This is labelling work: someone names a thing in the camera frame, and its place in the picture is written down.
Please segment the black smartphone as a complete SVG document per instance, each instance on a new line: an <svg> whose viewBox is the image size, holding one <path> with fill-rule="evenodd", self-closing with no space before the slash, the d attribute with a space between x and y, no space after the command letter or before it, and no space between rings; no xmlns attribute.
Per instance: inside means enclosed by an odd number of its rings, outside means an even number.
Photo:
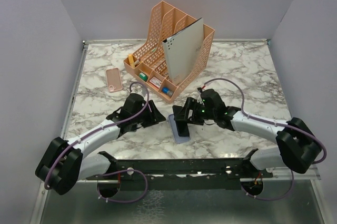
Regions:
<svg viewBox="0 0 337 224"><path fill-rule="evenodd" d="M189 137L190 136L188 125L187 125L186 122L176 121L176 120L174 120L174 122L176 124L178 136L180 136L180 137Z"/></svg>

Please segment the lavender phone case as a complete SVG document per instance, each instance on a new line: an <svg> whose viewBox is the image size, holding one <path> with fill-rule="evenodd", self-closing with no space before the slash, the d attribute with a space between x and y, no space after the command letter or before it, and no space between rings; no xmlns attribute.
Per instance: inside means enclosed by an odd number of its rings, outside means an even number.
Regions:
<svg viewBox="0 0 337 224"><path fill-rule="evenodd" d="M190 141L190 135L187 134L187 136L179 136L176 122L174 121L174 115L170 114L168 116L168 121L170 122L171 129L173 132L173 138L176 144L181 144Z"/></svg>

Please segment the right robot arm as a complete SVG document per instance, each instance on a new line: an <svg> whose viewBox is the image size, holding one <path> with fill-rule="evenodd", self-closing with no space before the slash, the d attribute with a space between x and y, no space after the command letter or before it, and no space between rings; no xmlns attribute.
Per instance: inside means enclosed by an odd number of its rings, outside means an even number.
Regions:
<svg viewBox="0 0 337 224"><path fill-rule="evenodd" d="M254 150L246 157L242 171L247 177L279 167L304 174L323 150L301 119L271 122L260 116L245 115L241 108L225 105L213 89L202 91L199 99L187 98L183 106L175 105L172 109L179 135L188 132L188 124L204 125L206 120L212 120L220 128L249 133L274 143L275 147Z"/></svg>

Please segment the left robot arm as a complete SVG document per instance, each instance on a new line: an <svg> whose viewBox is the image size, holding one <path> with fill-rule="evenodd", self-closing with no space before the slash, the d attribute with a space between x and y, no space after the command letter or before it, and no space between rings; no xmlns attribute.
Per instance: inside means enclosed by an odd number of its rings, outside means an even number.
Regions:
<svg viewBox="0 0 337 224"><path fill-rule="evenodd" d="M78 180L94 175L110 179L116 174L113 158L106 153L90 154L102 145L138 128L165 121L152 100L131 93L124 105L108 115L98 126L79 136L53 139L39 162L35 174L47 190L59 195L69 192Z"/></svg>

